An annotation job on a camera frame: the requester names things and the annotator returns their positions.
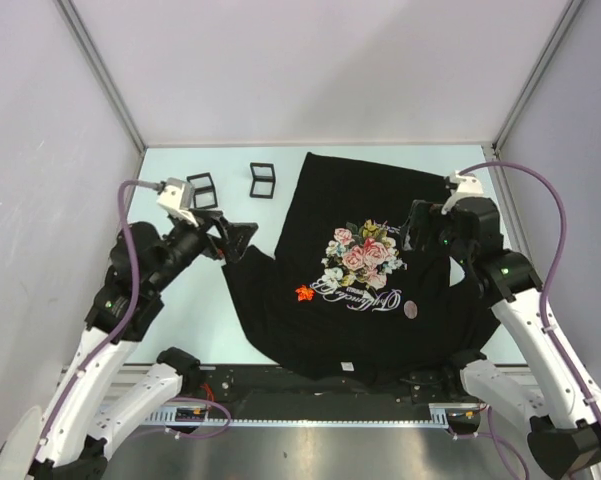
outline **oval patch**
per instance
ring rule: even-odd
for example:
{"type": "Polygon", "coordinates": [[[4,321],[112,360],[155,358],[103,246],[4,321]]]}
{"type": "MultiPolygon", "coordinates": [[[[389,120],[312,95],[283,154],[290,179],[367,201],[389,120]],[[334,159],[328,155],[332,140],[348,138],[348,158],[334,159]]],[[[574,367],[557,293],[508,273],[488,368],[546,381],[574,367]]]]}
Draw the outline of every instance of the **oval patch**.
{"type": "Polygon", "coordinates": [[[411,320],[416,318],[418,316],[418,306],[416,303],[411,300],[404,302],[404,314],[411,320]]]}

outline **black cloth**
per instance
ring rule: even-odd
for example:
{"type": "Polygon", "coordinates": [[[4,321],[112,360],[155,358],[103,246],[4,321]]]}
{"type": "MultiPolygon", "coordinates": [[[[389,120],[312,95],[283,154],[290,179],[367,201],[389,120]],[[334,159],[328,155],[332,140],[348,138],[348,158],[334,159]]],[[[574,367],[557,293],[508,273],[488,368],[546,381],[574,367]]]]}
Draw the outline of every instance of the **black cloth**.
{"type": "Polygon", "coordinates": [[[249,247],[224,267],[247,339],[306,377],[367,384],[481,348],[498,322],[475,286],[449,286],[448,257],[399,249],[412,201],[448,195],[436,175],[309,153],[275,260],[249,247]]]}

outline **floral print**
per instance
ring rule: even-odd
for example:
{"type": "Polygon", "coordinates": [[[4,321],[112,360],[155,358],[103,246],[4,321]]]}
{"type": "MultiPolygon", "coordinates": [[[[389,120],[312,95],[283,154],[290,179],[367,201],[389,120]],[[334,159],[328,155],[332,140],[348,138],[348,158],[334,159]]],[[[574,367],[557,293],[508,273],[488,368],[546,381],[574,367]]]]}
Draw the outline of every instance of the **floral print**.
{"type": "Polygon", "coordinates": [[[375,290],[384,288],[387,275],[407,268],[398,258],[396,241],[387,232],[387,227],[373,220],[360,227],[347,222],[347,228],[336,228],[325,250],[327,256],[322,259],[326,267],[323,284],[333,290],[355,282],[375,290]]]}

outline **white table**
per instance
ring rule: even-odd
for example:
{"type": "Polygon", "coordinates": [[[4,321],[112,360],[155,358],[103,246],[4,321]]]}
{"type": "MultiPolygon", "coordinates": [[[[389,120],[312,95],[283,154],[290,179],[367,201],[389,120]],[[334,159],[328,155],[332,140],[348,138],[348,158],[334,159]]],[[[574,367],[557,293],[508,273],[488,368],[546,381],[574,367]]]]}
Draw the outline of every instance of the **white table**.
{"type": "MultiPolygon", "coordinates": [[[[273,256],[308,151],[440,175],[485,161],[477,145],[152,148],[146,153],[140,179],[157,182],[176,177],[184,180],[189,175],[210,172],[216,185],[218,208],[231,222],[258,223],[260,228],[252,244],[273,256]],[[250,162],[275,165],[277,183],[272,200],[249,197],[250,162]]],[[[486,193],[497,202],[489,173],[479,170],[476,176],[486,193]]],[[[171,223],[157,207],[156,198],[154,192],[138,189],[131,203],[129,220],[151,222],[160,233],[166,233],[171,223]]],[[[502,231],[508,244],[504,224],[502,231]]],[[[162,350],[171,346],[195,355],[203,363],[274,363],[245,338],[220,267],[219,262],[200,257],[164,291],[165,307],[129,363],[153,363],[162,350]]],[[[452,266],[451,283],[461,278],[460,267],[452,266]]],[[[502,326],[483,351],[498,364],[526,363],[502,326]]]]}

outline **pink rose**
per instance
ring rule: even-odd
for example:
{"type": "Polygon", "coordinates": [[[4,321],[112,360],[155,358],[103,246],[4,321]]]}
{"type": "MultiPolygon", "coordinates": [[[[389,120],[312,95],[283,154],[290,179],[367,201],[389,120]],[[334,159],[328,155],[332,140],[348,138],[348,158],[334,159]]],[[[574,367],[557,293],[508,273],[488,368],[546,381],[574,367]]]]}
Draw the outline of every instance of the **pink rose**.
{"type": "Polygon", "coordinates": [[[373,238],[367,238],[364,242],[364,263],[368,267],[375,268],[389,257],[387,248],[373,238]]]}
{"type": "Polygon", "coordinates": [[[349,245],[353,240],[353,234],[351,233],[351,230],[346,228],[336,228],[336,233],[333,238],[343,245],[349,245]]]}
{"type": "Polygon", "coordinates": [[[342,256],[342,264],[352,272],[364,267],[364,250],[355,246],[342,256]]]}
{"type": "Polygon", "coordinates": [[[387,276],[384,273],[378,273],[375,268],[367,274],[365,280],[369,286],[376,290],[383,288],[387,284],[387,276]]]}

